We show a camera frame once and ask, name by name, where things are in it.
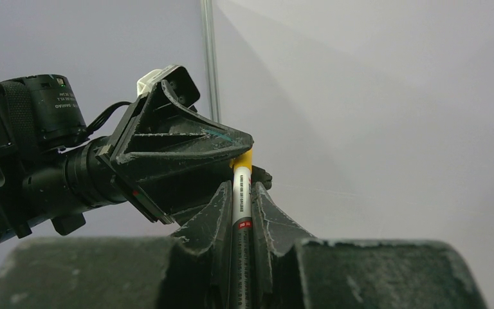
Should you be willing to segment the orange marker cap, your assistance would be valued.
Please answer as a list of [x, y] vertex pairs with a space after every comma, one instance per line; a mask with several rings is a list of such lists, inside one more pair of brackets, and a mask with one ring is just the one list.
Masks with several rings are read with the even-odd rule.
[[239, 155], [236, 158], [230, 160], [229, 166], [236, 171], [240, 167], [245, 167], [252, 172], [253, 162], [253, 150], [249, 149], [247, 152]]

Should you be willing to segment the white orange marker pen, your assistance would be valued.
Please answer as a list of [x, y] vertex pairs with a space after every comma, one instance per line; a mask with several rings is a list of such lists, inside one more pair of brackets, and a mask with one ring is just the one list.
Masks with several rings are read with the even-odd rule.
[[249, 168], [237, 167], [234, 169], [229, 308], [255, 307], [251, 180], [252, 174]]

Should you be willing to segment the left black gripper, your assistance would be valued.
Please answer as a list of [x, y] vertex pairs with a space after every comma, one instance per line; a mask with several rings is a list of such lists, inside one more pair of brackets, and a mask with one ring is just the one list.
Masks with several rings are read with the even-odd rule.
[[[127, 107], [96, 158], [112, 171], [111, 185], [150, 222], [184, 225], [210, 203], [223, 182], [233, 180], [230, 160], [253, 145], [250, 134], [183, 105], [161, 80]], [[179, 171], [165, 163], [167, 170], [159, 178], [148, 174], [147, 165], [143, 177], [129, 175], [125, 164], [142, 160], [204, 165]]]

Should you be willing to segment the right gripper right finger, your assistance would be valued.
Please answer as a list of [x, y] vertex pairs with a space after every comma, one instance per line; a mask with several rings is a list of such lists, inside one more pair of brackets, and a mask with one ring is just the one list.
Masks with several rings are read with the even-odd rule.
[[259, 308], [486, 308], [470, 268], [427, 239], [321, 239], [252, 188]]

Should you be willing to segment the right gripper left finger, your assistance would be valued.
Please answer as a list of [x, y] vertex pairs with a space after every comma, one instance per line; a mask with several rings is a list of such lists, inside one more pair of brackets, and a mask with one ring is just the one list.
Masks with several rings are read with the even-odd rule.
[[226, 308], [232, 185], [164, 237], [37, 238], [0, 267], [0, 308]]

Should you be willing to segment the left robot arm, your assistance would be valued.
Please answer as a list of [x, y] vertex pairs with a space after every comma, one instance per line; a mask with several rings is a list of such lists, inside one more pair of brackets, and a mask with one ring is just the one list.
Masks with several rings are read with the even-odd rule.
[[199, 98], [179, 68], [85, 125], [64, 76], [0, 82], [0, 244], [45, 221], [66, 236], [86, 212], [125, 202], [151, 222], [184, 224], [254, 145], [200, 115]]

